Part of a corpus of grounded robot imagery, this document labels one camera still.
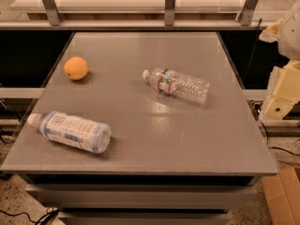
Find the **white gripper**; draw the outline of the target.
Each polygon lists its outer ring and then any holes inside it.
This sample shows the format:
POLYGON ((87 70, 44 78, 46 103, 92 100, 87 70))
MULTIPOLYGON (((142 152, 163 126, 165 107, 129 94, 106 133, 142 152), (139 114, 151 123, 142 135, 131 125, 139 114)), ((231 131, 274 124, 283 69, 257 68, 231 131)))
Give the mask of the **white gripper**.
POLYGON ((266 27, 259 40, 278 40, 278 51, 291 61, 284 67, 274 67, 270 73, 262 115, 282 120, 300 101, 300 0, 286 13, 266 27))

